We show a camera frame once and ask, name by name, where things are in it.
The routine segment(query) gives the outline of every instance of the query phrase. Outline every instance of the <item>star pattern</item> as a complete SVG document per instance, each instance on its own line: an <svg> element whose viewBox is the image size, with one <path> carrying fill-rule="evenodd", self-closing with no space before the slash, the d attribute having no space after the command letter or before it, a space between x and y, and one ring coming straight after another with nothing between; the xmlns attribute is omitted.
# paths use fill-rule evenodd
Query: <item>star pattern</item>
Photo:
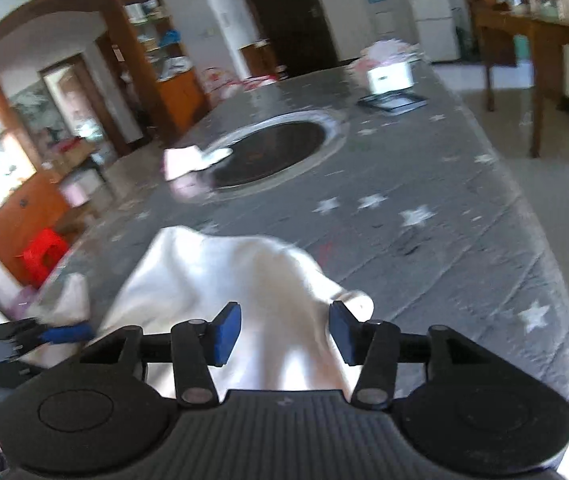
<svg viewBox="0 0 569 480"><path fill-rule="evenodd" d="M280 400L276 400L276 404L282 408L285 408L293 404L293 399L291 397L283 397Z"/></svg>
<svg viewBox="0 0 569 480"><path fill-rule="evenodd" d="M360 199L358 210L370 208L377 208L382 202L387 200L387 197L379 195L378 193L363 197Z"/></svg>
<svg viewBox="0 0 569 480"><path fill-rule="evenodd" d="M133 200L130 200L129 202L125 202L124 204L122 204L118 209L120 211L129 211L129 209L131 209L134 205L136 205L139 202L141 202L141 201L136 200L134 198Z"/></svg>
<svg viewBox="0 0 569 480"><path fill-rule="evenodd" d="M215 235L220 230L220 226L213 221L202 224L198 231L203 235Z"/></svg>
<svg viewBox="0 0 569 480"><path fill-rule="evenodd" d="M529 334L534 328L544 328L547 326L545 314L549 312L549 305L540 306L540 302L535 300L527 310L518 313L518 317L525 324L525 331Z"/></svg>
<svg viewBox="0 0 569 480"><path fill-rule="evenodd" d="M404 224L402 227L410 227L412 225L424 226L425 221L429 220L435 213L432 213L426 205L421 205L417 209L408 209L401 212L402 218L404 218Z"/></svg>
<svg viewBox="0 0 569 480"><path fill-rule="evenodd" d="M496 160L496 157L489 153L483 153L482 155L477 155L475 160L478 164L491 164Z"/></svg>
<svg viewBox="0 0 569 480"><path fill-rule="evenodd" d="M318 207L313 210L314 213L320 213L321 215L326 215L331 212L332 209L340 207L338 202L338 197L328 198L327 200L321 200L318 202Z"/></svg>

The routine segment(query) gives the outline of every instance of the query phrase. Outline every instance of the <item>screw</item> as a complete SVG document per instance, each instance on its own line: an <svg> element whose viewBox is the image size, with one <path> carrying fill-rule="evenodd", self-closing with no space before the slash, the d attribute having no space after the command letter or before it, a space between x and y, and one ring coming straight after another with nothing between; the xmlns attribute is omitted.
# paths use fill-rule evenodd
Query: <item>screw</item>
<svg viewBox="0 0 569 480"><path fill-rule="evenodd" d="M193 327L198 337L202 337L206 332L207 322L204 319L190 319L188 323Z"/></svg>
<svg viewBox="0 0 569 480"><path fill-rule="evenodd" d="M213 399L211 390L206 388L188 388L182 394L182 400L189 404L206 404Z"/></svg>
<svg viewBox="0 0 569 480"><path fill-rule="evenodd" d="M387 392L380 388L363 388L356 394L356 399L363 404L376 406L386 402L387 399L389 399L389 396L387 395Z"/></svg>

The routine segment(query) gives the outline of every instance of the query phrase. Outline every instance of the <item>doorway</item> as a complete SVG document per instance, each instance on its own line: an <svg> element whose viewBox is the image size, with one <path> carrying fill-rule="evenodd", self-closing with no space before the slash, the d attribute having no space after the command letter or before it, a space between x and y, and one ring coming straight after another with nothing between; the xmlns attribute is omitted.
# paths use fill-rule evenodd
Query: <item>doorway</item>
<svg viewBox="0 0 569 480"><path fill-rule="evenodd" d="M133 85L130 76L129 68L122 57L122 53L117 44L114 43L109 32L106 31L101 36L96 38L96 46L102 54L102 58L106 63L109 72L116 82L125 104L129 107L133 114L133 119L138 125L142 137L129 143L132 150L137 150L139 147L144 146L152 141L154 136L157 136L156 127L153 124L151 115L144 109L138 92Z"/></svg>
<svg viewBox="0 0 569 480"><path fill-rule="evenodd" d="M247 4L290 76L338 66L319 0L247 0Z"/></svg>
<svg viewBox="0 0 569 480"><path fill-rule="evenodd" d="M41 70L40 76L71 133L97 145L98 164L110 166L130 153L81 54Z"/></svg>

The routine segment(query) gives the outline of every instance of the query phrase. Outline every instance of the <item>black mount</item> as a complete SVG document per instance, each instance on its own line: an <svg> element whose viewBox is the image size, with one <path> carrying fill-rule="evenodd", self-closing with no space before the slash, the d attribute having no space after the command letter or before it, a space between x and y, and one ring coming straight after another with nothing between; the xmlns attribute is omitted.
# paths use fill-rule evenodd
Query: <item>black mount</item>
<svg viewBox="0 0 569 480"><path fill-rule="evenodd" d="M240 306L229 303L212 322L182 322L170 334L124 327L23 384L0 406L11 470L133 478L160 467L172 479L234 479L254 469L241 458L231 467L230 456L270 456L261 478L290 467L311 479L348 457L374 461L380 478L397 477L393 460L511 478L553 467L569 442L567 402L526 373L446 326L403 334L358 322L341 302L329 309L329 330L344 361L363 365L349 404L334 391L231 391L221 403L208 366L227 362L240 324ZM150 363L172 364L176 399L144 382ZM398 363L425 364L425 383L404 399L394 399Z"/></svg>

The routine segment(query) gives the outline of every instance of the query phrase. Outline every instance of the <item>white cloth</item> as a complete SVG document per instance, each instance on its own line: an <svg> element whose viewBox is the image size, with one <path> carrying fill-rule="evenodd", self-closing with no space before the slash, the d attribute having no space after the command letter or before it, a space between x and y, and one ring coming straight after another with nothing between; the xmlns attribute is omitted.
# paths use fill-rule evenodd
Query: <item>white cloth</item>
<svg viewBox="0 0 569 480"><path fill-rule="evenodd" d="M359 367L347 367L327 333L329 304L342 299L359 320L373 301L347 292L308 253L266 237L210 237L178 226L161 230L124 284L100 336L135 324L169 332L178 322L208 321L229 302L242 307L231 358L210 367L220 398L229 389L336 388L349 398ZM170 365L149 367L148 383L175 396Z"/></svg>
<svg viewBox="0 0 569 480"><path fill-rule="evenodd" d="M81 323L89 319L87 278L74 272L64 280L58 301L52 309L39 303L29 307L26 317L35 317L40 323L49 326L65 326ZM42 368L50 368L74 355L83 345L81 343L44 344L22 358Z"/></svg>

